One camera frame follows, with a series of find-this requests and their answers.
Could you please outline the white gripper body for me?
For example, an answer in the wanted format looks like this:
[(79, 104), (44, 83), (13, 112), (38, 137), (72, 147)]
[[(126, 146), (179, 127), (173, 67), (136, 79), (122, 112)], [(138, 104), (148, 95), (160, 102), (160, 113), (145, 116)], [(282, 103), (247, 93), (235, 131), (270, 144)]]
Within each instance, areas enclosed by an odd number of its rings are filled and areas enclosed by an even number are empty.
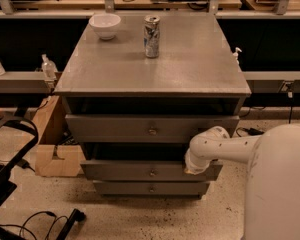
[(197, 157), (194, 153), (188, 149), (185, 156), (185, 169), (184, 172), (187, 174), (198, 175), (204, 173), (210, 165), (210, 161)]

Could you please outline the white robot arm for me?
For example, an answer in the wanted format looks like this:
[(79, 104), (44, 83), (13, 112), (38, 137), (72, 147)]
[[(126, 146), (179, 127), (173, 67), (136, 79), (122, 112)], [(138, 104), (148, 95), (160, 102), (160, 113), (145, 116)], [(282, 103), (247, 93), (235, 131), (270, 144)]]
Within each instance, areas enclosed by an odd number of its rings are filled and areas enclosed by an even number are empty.
[(203, 173), (214, 159), (247, 165), (242, 240), (300, 240), (300, 124), (239, 138), (213, 127), (191, 139), (185, 172)]

